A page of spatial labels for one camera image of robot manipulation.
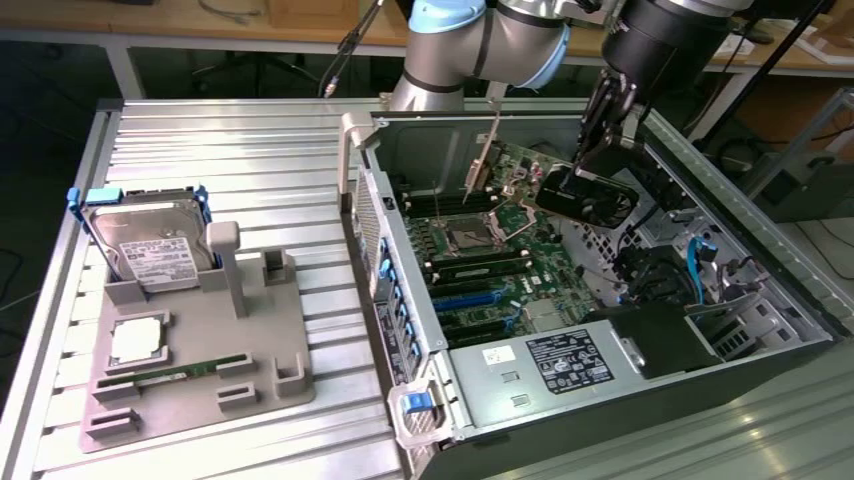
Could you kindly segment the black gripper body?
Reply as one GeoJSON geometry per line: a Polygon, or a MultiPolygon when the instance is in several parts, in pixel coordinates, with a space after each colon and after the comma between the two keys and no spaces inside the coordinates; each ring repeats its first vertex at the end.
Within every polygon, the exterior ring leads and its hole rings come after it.
{"type": "Polygon", "coordinates": [[[669,91],[702,72],[730,31],[730,19],[671,1],[627,1],[602,44],[607,66],[639,91],[669,91]]]}

